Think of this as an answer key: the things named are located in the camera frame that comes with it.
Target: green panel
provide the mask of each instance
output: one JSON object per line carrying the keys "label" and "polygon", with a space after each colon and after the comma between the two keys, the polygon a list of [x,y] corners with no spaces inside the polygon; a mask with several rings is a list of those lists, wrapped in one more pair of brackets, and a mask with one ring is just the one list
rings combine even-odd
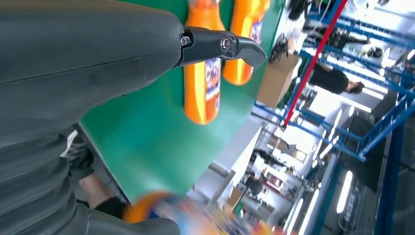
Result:
{"label": "green panel", "polygon": [[[184,22],[185,0],[132,0],[165,9]],[[271,51],[284,0],[274,0],[265,15],[261,46]],[[229,27],[233,1],[221,3]],[[219,154],[251,113],[265,64],[251,81],[236,87],[222,79],[221,106],[216,120],[201,126],[183,111],[183,69],[173,69],[151,86],[89,111],[81,126],[109,170],[134,201],[154,189],[183,194]]]}

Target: robotic arm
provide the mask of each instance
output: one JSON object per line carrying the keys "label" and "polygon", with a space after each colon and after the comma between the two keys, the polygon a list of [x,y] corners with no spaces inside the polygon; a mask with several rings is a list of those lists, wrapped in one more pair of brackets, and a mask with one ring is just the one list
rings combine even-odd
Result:
{"label": "robotic arm", "polygon": [[177,235],[166,219],[130,225],[76,204],[58,133],[174,67],[215,57],[258,66],[264,51],[109,0],[2,0],[0,30],[0,234]]}
{"label": "robotic arm", "polygon": [[251,39],[118,1],[3,0],[0,16],[0,147],[61,131],[175,67],[266,59]]}

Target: white wall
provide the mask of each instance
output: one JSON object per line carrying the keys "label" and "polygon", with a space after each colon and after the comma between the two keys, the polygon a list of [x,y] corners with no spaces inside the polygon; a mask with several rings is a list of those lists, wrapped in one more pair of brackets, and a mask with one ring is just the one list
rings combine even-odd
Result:
{"label": "white wall", "polygon": [[[241,180],[246,171],[260,129],[260,124],[248,119],[214,160],[224,169],[232,169],[236,172],[233,178],[233,185],[236,185]],[[225,179],[222,176],[210,169],[206,169],[196,181],[194,187],[197,193],[211,198],[224,182]]]}

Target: metal shelving rack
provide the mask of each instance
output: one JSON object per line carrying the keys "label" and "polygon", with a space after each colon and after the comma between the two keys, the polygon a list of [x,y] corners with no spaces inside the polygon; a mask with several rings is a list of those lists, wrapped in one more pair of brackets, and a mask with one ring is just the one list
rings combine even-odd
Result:
{"label": "metal shelving rack", "polygon": [[[267,113],[279,118],[279,120],[284,120],[282,124],[283,126],[295,126],[317,138],[321,138],[325,143],[332,144],[333,148],[352,155],[361,161],[366,160],[366,154],[381,140],[386,138],[386,136],[390,136],[392,141],[390,141],[391,144],[389,147],[389,153],[386,158],[385,174],[382,182],[383,185],[381,187],[380,199],[378,202],[378,210],[376,213],[377,223],[375,234],[391,234],[392,214],[394,209],[395,192],[399,172],[399,165],[396,163],[396,161],[399,162],[400,154],[402,152],[402,139],[405,120],[415,112],[415,91],[413,88],[415,84],[415,76],[407,73],[406,71],[399,71],[393,68],[384,68],[385,80],[382,81],[374,77],[370,77],[368,75],[344,68],[337,64],[330,63],[325,58],[319,58],[319,54],[320,52],[325,51],[337,54],[340,57],[348,57],[349,59],[359,62],[368,70],[377,72],[374,70],[374,68],[382,69],[383,67],[381,65],[367,61],[357,56],[346,54],[336,48],[325,46],[327,38],[331,34],[333,27],[343,28],[349,32],[354,32],[363,36],[367,36],[368,38],[377,39],[390,45],[395,45],[406,49],[415,48],[415,36],[395,32],[369,23],[364,23],[345,16],[341,16],[340,13],[344,8],[346,2],[347,0],[335,0],[331,12],[324,19],[321,19],[320,16],[308,16],[309,19],[321,21],[324,24],[328,24],[329,27],[327,28],[326,33],[324,34],[324,37],[321,40],[315,55],[311,55],[304,50],[299,52],[300,56],[309,58],[311,62],[308,63],[308,66],[306,66],[306,71],[304,74],[302,74],[301,82],[296,86],[284,115],[277,114],[273,109],[259,103],[255,103],[255,107],[260,108],[263,111],[266,111]],[[328,130],[329,133],[333,131],[333,128],[335,128],[335,130],[341,133],[341,135],[348,136],[349,138],[357,141],[357,149],[349,149],[340,141],[336,141],[335,139],[329,140],[324,136],[322,137],[320,134],[313,133],[307,128],[304,128],[301,123],[298,124],[292,119],[292,114],[294,111],[297,111],[305,116],[318,119],[318,117],[313,116],[312,114],[307,113],[306,111],[303,111],[297,107],[297,100],[308,80],[311,70],[317,61],[330,65],[333,68],[351,73],[364,80],[387,88],[388,90],[394,90],[398,92],[396,105],[383,118],[381,118],[366,135],[362,137],[344,130],[341,127],[333,127],[331,123],[327,123],[324,120],[318,120],[320,123],[323,123],[325,127],[331,129]],[[393,74],[395,76],[398,75],[400,77],[400,81],[393,81],[388,77],[388,74]]]}

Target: blurry bottle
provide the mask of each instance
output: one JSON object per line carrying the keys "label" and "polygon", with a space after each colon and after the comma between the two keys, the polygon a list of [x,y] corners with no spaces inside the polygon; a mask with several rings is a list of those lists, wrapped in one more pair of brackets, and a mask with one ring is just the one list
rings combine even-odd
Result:
{"label": "blurry bottle", "polygon": [[[219,0],[189,0],[188,26],[225,30]],[[208,124],[219,112],[221,60],[184,67],[184,112],[197,124]]]}
{"label": "blurry bottle", "polygon": [[[269,7],[270,0],[235,0],[231,31],[259,44],[262,19]],[[240,86],[250,80],[252,71],[253,67],[238,59],[226,62],[223,75],[228,82]]]}

